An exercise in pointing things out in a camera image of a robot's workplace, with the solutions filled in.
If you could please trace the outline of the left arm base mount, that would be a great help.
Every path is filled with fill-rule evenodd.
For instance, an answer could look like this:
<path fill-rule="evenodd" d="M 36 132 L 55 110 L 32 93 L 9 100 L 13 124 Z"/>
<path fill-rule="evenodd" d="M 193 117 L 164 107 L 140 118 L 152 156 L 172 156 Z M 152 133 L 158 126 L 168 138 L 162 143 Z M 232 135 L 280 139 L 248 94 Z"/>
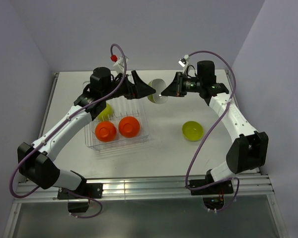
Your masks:
<path fill-rule="evenodd" d="M 102 183 L 87 183 L 85 187 L 80 191 L 74 191 L 75 195 L 69 193 L 66 189 L 59 190 L 57 199 L 58 200 L 71 200 L 81 199 L 82 196 L 87 198 L 98 199 L 102 198 L 103 184 Z"/>

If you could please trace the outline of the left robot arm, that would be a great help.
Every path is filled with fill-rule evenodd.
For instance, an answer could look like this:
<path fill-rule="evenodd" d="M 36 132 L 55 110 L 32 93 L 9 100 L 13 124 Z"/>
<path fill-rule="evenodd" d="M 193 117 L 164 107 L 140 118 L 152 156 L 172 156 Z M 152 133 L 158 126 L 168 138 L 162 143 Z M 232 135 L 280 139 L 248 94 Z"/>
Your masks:
<path fill-rule="evenodd" d="M 54 160 L 67 143 L 106 108 L 107 100 L 119 97 L 141 99 L 156 92 L 140 79 L 136 71 L 133 70 L 131 76 L 132 81 L 129 81 L 125 73 L 113 77 L 106 67 L 94 69 L 89 83 L 67 114 L 41 138 L 18 147 L 17 171 L 42 189 L 61 187 L 68 189 L 75 198 L 85 196 L 85 178 L 73 171 L 60 170 Z"/>

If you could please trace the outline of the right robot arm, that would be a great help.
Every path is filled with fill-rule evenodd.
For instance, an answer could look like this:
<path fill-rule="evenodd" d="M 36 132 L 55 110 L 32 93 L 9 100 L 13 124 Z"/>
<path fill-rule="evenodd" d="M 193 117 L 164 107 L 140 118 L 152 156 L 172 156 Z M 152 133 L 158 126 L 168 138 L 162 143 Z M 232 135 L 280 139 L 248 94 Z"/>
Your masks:
<path fill-rule="evenodd" d="M 210 60 L 197 63 L 197 75 L 189 77 L 177 72 L 173 81 L 163 91 L 163 96 L 184 97 L 188 92 L 198 93 L 219 116 L 226 127 L 232 145 L 225 161 L 208 172 L 205 188 L 216 193 L 222 181 L 241 172 L 263 166 L 266 162 L 268 135 L 256 130 L 231 100 L 232 93 L 223 83 L 217 82 L 215 64 Z"/>

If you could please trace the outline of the green bowl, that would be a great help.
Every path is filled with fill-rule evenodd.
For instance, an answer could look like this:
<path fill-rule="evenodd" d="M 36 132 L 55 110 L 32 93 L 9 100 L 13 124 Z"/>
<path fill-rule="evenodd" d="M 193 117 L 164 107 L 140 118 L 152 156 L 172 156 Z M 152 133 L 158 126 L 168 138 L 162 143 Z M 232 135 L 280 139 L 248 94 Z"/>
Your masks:
<path fill-rule="evenodd" d="M 204 129 L 196 121 L 187 121 L 182 125 L 182 134 L 188 141 L 199 141 L 204 135 Z"/>
<path fill-rule="evenodd" d="M 105 109 L 97 116 L 98 121 L 108 121 L 113 116 L 113 108 L 109 103 L 106 103 Z"/>

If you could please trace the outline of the orange bowl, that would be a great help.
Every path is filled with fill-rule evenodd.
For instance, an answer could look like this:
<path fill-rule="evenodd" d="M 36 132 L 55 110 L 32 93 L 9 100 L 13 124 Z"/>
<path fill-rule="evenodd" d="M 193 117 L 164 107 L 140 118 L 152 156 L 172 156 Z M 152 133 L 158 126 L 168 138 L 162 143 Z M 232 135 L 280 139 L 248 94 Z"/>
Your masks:
<path fill-rule="evenodd" d="M 139 134 L 141 125 L 135 117 L 127 116 L 120 120 L 118 129 L 123 137 L 133 138 Z"/>
<path fill-rule="evenodd" d="M 111 142 L 116 135 L 117 129 L 110 121 L 102 121 L 95 128 L 95 136 L 101 142 Z"/>

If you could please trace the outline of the white square bowl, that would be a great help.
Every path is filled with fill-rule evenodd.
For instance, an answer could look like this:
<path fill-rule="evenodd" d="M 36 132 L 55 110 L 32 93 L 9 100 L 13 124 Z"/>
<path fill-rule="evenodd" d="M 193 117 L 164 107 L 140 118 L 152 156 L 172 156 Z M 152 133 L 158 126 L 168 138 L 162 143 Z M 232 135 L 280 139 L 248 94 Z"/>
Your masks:
<path fill-rule="evenodd" d="M 149 82 L 149 86 L 156 90 L 154 94 L 148 96 L 150 102 L 155 104 L 164 104 L 167 102 L 168 97 L 161 94 L 166 88 L 166 83 L 163 79 L 153 79 Z"/>

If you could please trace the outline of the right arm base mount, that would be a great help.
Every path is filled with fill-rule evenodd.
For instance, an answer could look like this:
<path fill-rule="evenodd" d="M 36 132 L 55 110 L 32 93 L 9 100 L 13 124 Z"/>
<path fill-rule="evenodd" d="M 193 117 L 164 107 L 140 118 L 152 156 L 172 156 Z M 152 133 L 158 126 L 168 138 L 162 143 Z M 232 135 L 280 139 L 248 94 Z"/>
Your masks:
<path fill-rule="evenodd" d="M 198 188 L 201 186 L 206 186 L 207 180 L 206 179 L 191 179 L 189 180 L 189 187 L 190 188 Z M 211 185 L 203 189 L 199 190 L 192 190 L 191 195 L 220 195 L 220 194 L 233 194 L 233 186 L 231 181 L 224 181 L 219 184 Z"/>

